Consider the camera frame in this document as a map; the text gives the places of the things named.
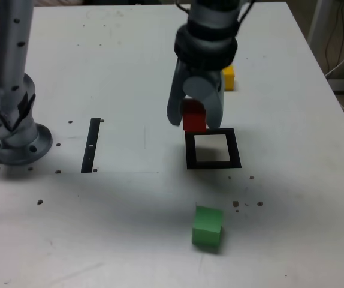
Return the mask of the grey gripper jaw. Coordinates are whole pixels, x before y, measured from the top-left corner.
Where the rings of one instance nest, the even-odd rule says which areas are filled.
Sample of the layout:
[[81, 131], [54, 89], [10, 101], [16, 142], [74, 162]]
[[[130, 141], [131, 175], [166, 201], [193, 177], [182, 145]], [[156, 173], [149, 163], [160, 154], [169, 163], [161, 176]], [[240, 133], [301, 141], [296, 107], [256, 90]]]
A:
[[198, 101], [206, 111], [210, 129], [221, 126], [224, 112], [224, 75], [221, 71], [192, 70], [183, 83], [186, 96]]
[[183, 90], [183, 84], [189, 77], [190, 72], [187, 65], [180, 59], [177, 59], [171, 85], [170, 96], [167, 104], [167, 118], [173, 126], [179, 126], [182, 121], [182, 100], [186, 97]]

